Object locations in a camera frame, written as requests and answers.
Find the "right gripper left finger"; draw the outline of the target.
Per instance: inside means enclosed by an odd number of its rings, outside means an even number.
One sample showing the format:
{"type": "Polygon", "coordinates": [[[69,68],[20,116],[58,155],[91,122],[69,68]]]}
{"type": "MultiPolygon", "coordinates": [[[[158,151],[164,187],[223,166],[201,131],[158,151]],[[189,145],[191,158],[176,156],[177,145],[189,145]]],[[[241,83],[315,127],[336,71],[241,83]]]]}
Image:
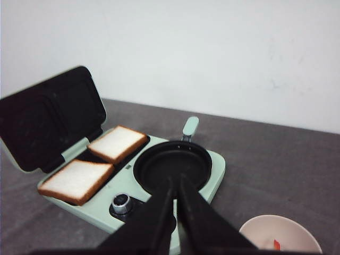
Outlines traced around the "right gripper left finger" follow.
{"type": "Polygon", "coordinates": [[[169,254],[174,184],[167,178],[150,199],[97,248],[47,249],[30,254],[169,254]]]}

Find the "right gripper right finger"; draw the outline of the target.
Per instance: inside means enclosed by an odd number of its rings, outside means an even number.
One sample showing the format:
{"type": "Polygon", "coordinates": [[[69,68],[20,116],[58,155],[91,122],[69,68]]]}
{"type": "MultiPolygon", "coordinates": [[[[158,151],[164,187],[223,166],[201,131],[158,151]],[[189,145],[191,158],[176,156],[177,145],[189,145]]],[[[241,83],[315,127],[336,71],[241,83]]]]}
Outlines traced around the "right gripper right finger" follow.
{"type": "Polygon", "coordinates": [[[258,249],[216,213],[191,181],[181,175],[177,188],[181,254],[257,254],[258,249]]]}

